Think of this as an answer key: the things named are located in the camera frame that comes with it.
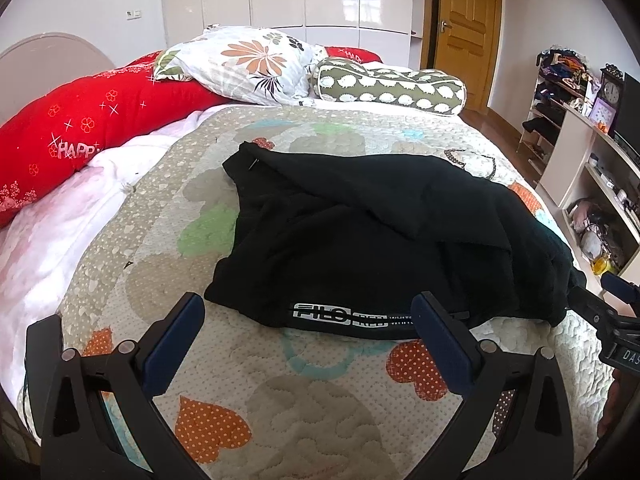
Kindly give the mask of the white shelf unit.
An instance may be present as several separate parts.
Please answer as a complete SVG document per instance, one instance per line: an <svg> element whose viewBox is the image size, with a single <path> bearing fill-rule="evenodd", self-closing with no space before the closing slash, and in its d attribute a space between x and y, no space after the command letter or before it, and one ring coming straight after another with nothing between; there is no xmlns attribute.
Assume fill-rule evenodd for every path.
<svg viewBox="0 0 640 480"><path fill-rule="evenodd" d="M560 226L578 255L585 232L585 208L596 207L612 219L620 245L620 276L639 281L639 167L610 136L570 107L537 190L559 211Z"/></svg>

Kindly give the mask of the wooden door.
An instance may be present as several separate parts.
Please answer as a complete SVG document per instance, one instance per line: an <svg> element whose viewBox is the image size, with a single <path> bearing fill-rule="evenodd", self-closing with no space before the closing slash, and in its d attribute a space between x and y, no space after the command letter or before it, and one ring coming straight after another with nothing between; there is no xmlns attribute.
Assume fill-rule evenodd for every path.
<svg viewBox="0 0 640 480"><path fill-rule="evenodd" d="M462 80L466 107L486 114L500 42L502 0L424 0L420 66Z"/></svg>

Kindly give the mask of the floral white pillow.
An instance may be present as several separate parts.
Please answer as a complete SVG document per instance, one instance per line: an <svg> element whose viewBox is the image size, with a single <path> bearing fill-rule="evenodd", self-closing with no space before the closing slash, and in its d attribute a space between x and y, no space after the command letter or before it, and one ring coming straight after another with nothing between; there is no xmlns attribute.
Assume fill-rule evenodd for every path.
<svg viewBox="0 0 640 480"><path fill-rule="evenodd" d="M196 81L205 89L259 105L298 105L326 48L271 28L214 26L156 58L153 78Z"/></svg>

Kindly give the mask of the beige headboard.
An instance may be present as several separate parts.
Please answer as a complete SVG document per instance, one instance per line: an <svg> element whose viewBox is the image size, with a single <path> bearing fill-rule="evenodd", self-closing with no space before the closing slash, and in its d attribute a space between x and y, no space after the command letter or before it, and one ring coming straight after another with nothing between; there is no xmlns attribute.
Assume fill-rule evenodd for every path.
<svg viewBox="0 0 640 480"><path fill-rule="evenodd" d="M78 36L46 32L27 37L1 52L1 123L66 82L114 67L101 50Z"/></svg>

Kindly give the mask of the desk clock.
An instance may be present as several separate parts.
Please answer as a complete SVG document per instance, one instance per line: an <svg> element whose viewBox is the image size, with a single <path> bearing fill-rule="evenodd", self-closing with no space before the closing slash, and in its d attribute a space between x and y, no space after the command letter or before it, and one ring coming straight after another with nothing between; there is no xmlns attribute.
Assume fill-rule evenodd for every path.
<svg viewBox="0 0 640 480"><path fill-rule="evenodd" d="M601 87L598 98L617 112L624 90L624 74L614 64L606 64L601 70Z"/></svg>

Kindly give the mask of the green sheep bolster pillow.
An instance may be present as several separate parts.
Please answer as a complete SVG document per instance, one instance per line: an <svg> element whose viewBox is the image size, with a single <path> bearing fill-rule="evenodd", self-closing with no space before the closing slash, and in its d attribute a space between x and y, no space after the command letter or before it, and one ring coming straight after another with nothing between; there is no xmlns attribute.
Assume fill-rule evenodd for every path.
<svg viewBox="0 0 640 480"><path fill-rule="evenodd" d="M466 104L464 82L434 68L325 58L312 72L310 84L323 101L397 105L442 116L457 116Z"/></svg>

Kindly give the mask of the black pants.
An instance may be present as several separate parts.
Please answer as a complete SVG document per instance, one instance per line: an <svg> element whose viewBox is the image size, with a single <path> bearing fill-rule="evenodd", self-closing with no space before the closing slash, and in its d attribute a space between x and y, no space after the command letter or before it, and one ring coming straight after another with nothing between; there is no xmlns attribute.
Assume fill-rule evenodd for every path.
<svg viewBox="0 0 640 480"><path fill-rule="evenodd" d="M204 296L265 326L412 339L422 292L468 327L496 316L556 325L586 282L518 194L439 157L243 143L224 171L240 212Z"/></svg>

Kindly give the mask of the black television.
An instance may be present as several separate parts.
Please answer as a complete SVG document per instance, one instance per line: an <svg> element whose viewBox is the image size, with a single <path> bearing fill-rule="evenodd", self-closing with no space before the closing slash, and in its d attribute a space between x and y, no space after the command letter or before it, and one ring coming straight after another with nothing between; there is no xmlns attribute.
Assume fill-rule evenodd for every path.
<svg viewBox="0 0 640 480"><path fill-rule="evenodd" d="M640 151L640 82L626 73L615 124L616 136L635 153Z"/></svg>

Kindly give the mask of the red long pillow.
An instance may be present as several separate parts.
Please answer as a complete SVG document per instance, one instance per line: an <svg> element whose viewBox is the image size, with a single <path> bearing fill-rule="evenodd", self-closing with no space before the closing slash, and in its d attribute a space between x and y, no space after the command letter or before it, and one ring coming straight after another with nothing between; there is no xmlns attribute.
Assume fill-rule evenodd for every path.
<svg viewBox="0 0 640 480"><path fill-rule="evenodd" d="M99 152L229 102L193 80L154 80L157 57L63 84L1 127L2 226Z"/></svg>

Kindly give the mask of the shoe rack with clothes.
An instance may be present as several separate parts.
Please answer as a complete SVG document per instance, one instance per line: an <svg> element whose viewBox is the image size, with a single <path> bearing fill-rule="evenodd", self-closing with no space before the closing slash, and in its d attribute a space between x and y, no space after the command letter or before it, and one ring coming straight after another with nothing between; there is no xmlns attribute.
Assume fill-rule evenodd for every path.
<svg viewBox="0 0 640 480"><path fill-rule="evenodd" d="M535 88L516 150L524 153L538 183L558 142L566 112L582 112L592 77L585 55L560 46L540 51L535 66Z"/></svg>

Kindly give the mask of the white glossy wardrobe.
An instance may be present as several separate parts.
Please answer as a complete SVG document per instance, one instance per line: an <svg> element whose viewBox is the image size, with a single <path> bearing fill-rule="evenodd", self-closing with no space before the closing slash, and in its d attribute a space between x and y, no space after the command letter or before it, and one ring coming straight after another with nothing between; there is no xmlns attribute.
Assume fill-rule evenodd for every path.
<svg viewBox="0 0 640 480"><path fill-rule="evenodd" d="M390 65L421 64L424 0L162 0L168 44L210 25L268 27L311 44L356 47Z"/></svg>

